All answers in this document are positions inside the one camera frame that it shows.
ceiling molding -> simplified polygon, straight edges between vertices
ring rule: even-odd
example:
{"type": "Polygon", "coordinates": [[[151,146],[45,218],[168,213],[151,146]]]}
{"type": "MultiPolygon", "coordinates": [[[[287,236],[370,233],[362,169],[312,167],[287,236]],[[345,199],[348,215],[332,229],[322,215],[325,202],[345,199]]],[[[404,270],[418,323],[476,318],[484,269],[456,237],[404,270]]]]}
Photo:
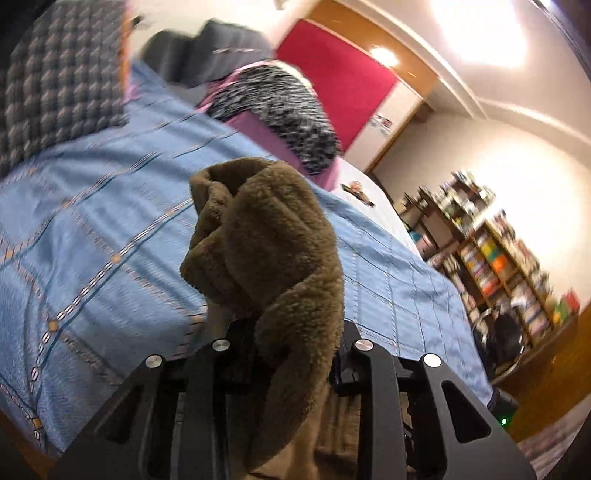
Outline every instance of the ceiling molding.
{"type": "Polygon", "coordinates": [[[418,55],[437,74],[441,82],[454,95],[469,116],[476,119],[487,118],[486,111],[470,87],[439,52],[407,24],[393,17],[382,8],[372,5],[368,0],[338,1],[391,33],[397,40],[400,40],[418,55]]]}
{"type": "Polygon", "coordinates": [[[436,112],[455,113],[456,115],[467,118],[474,118],[466,109],[466,105],[453,94],[450,86],[441,79],[439,79],[435,87],[433,87],[433,90],[425,99],[425,102],[436,112]]]}
{"type": "Polygon", "coordinates": [[[560,120],[513,103],[479,98],[488,116],[526,130],[591,168],[591,138],[560,120]]]}

plaid pattern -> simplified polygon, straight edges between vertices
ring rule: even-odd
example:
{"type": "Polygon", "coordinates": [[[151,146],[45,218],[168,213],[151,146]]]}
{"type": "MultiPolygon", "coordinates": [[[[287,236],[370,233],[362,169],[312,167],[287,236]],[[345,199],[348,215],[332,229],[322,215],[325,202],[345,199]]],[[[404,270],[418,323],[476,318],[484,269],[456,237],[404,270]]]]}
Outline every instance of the plaid pattern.
{"type": "Polygon", "coordinates": [[[58,2],[0,73],[0,179],[52,145],[126,123],[119,76],[125,3],[58,2]]]}

blue bedspread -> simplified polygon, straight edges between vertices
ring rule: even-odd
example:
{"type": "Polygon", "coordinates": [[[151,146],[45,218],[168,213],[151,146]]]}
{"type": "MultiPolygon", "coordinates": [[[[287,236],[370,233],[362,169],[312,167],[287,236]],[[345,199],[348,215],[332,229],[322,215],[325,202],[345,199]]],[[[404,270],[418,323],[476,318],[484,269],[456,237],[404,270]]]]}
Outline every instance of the blue bedspread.
{"type": "MultiPolygon", "coordinates": [[[[206,341],[204,298],[178,273],[196,214],[191,174],[266,156],[176,99],[145,65],[131,122],[51,148],[0,182],[0,408],[39,447],[67,447],[147,355],[206,341]]],[[[492,389],[454,287],[312,185],[334,226],[346,318],[392,353],[439,354],[492,389]]]]}

silver screw head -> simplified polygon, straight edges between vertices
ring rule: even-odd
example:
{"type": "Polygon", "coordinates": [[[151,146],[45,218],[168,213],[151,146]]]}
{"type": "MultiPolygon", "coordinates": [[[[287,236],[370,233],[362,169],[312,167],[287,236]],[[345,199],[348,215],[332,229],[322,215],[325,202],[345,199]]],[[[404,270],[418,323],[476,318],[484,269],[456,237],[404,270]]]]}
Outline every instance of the silver screw head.
{"type": "Polygon", "coordinates": [[[228,342],[225,338],[220,338],[219,340],[216,340],[212,343],[212,348],[216,352],[223,352],[230,348],[230,342],[228,342]]]}
{"type": "Polygon", "coordinates": [[[159,355],[150,355],[146,359],[146,367],[148,368],[156,368],[162,365],[162,357],[159,355]]]}
{"type": "Polygon", "coordinates": [[[437,368],[441,365],[441,359],[434,353],[428,353],[423,357],[423,362],[432,368],[437,368]]]}
{"type": "Polygon", "coordinates": [[[355,348],[357,350],[361,350],[362,352],[369,352],[373,347],[374,345],[371,340],[366,340],[365,338],[355,342],[355,348]]]}

dark gray cushion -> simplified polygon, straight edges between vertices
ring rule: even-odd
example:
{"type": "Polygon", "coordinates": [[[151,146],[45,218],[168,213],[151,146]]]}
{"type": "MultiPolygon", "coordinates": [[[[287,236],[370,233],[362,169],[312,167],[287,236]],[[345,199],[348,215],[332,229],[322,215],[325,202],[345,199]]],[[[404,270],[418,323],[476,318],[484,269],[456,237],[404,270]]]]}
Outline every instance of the dark gray cushion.
{"type": "Polygon", "coordinates": [[[178,83],[192,42],[192,37],[162,30],[148,40],[142,50],[142,59],[165,82],[178,83]]]}
{"type": "Polygon", "coordinates": [[[0,178],[52,145],[126,123],[120,76],[125,2],[58,2],[0,73],[0,178]]]}
{"type": "Polygon", "coordinates": [[[188,87],[221,80],[244,65],[275,58],[275,51],[261,33],[216,20],[205,24],[189,48],[181,78],[188,87]]]}

